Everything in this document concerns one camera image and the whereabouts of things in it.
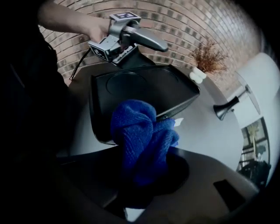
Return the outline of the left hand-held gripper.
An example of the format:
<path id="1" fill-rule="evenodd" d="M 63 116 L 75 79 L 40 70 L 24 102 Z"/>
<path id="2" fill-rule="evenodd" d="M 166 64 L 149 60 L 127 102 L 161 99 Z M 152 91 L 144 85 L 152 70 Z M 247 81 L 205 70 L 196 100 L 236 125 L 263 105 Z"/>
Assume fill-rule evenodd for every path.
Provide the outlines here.
<path id="1" fill-rule="evenodd" d="M 111 14 L 107 36 L 99 43 L 89 41 L 90 50 L 99 58 L 119 64 L 119 68 L 155 66 L 143 55 L 138 45 L 155 51 L 166 52 L 168 44 L 153 32 L 139 26 L 141 17 L 132 12 Z"/>

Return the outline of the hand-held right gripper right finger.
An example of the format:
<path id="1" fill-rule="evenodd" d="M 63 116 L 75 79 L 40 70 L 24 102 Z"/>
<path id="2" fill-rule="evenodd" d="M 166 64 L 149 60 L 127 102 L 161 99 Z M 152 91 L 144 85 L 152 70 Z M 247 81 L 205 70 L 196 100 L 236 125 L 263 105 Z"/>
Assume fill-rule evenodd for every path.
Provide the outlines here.
<path id="1" fill-rule="evenodd" d="M 172 152 L 188 163 L 187 180 L 175 192 L 154 197 L 133 224 L 221 224 L 259 193 L 215 158 L 176 148 Z"/>

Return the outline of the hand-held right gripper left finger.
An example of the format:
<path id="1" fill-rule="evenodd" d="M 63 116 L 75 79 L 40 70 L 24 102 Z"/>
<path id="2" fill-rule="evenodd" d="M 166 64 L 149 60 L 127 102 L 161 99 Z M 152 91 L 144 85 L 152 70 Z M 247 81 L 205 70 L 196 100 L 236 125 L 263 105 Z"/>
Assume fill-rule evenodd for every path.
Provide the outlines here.
<path id="1" fill-rule="evenodd" d="M 70 157 L 58 162 L 70 181 L 90 201 L 125 219 L 126 208 L 145 209 L 153 199 L 144 189 L 121 180 L 123 151 L 115 146 L 105 150 Z"/>

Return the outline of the black box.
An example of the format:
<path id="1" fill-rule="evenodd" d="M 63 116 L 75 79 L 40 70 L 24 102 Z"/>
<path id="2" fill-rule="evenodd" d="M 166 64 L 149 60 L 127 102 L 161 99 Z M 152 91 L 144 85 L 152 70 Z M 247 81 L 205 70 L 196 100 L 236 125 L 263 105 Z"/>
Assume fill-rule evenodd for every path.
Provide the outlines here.
<path id="1" fill-rule="evenodd" d="M 200 88 L 172 65 L 116 70 L 91 77 L 90 113 L 98 141 L 111 141 L 114 110 L 124 101 L 141 100 L 156 110 L 157 120 L 171 118 L 200 95 Z"/>

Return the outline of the blue cloth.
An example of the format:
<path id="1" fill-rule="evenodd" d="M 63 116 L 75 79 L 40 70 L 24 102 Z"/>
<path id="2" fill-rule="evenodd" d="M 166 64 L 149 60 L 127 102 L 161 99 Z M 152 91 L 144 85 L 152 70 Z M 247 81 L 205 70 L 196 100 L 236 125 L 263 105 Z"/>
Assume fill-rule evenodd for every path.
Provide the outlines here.
<path id="1" fill-rule="evenodd" d="M 123 149 L 123 180 L 142 187 L 167 174 L 167 152 L 179 140 L 174 126 L 171 118 L 157 121 L 155 108 L 144 101 L 127 100 L 115 109 L 110 132 Z"/>

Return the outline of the person's left forearm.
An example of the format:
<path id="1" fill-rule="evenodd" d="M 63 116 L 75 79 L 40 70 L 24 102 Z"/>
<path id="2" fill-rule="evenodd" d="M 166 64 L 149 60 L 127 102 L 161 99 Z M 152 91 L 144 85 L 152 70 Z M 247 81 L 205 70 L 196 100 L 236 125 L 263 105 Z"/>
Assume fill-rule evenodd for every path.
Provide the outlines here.
<path id="1" fill-rule="evenodd" d="M 89 34 L 96 22 L 93 16 L 83 14 L 51 1 L 43 3 L 37 13 L 39 25 L 57 32 Z"/>

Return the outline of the person's left hand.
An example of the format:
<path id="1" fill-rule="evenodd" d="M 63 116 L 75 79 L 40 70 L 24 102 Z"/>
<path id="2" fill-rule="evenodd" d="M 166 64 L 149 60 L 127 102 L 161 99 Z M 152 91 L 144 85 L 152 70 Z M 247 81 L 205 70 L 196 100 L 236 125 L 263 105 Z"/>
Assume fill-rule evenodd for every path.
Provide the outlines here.
<path id="1" fill-rule="evenodd" d="M 100 17 L 92 17 L 86 35 L 90 40 L 99 43 L 104 37 L 107 36 L 110 26 L 110 20 Z"/>

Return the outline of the dried plant in white vase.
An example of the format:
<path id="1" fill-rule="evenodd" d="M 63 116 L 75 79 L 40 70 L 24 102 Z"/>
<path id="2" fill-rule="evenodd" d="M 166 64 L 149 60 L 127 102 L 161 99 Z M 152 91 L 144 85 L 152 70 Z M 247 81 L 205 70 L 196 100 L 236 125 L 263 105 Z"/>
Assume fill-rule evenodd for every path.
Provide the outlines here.
<path id="1" fill-rule="evenodd" d="M 228 55 L 216 49 L 215 45 L 215 41 L 206 37 L 206 43 L 200 42 L 189 54 L 195 64 L 189 78 L 196 84 L 202 83 L 207 74 L 219 74 L 228 69 L 225 64 Z"/>

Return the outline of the person's black vest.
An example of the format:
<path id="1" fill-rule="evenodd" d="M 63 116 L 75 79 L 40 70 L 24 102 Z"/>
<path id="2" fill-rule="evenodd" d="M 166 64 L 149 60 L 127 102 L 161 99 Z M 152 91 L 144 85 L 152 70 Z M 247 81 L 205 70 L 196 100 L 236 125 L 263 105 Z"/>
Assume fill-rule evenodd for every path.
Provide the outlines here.
<path id="1" fill-rule="evenodd" d="M 68 145 L 69 92 L 57 69 L 55 50 L 36 24 L 4 25 L 6 54 L 0 78 L 0 148 L 16 157 Z"/>

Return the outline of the white shade table lamp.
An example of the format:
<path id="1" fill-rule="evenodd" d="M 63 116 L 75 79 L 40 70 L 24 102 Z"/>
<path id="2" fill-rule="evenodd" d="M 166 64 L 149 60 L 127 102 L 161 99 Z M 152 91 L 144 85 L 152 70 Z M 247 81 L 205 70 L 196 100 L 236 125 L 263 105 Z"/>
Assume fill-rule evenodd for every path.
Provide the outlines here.
<path id="1" fill-rule="evenodd" d="M 263 113 L 278 92 L 280 70 L 270 56 L 261 52 L 234 74 L 240 86 L 227 103 L 214 105 L 213 109 L 219 120 L 234 112 L 239 122 L 248 123 Z"/>

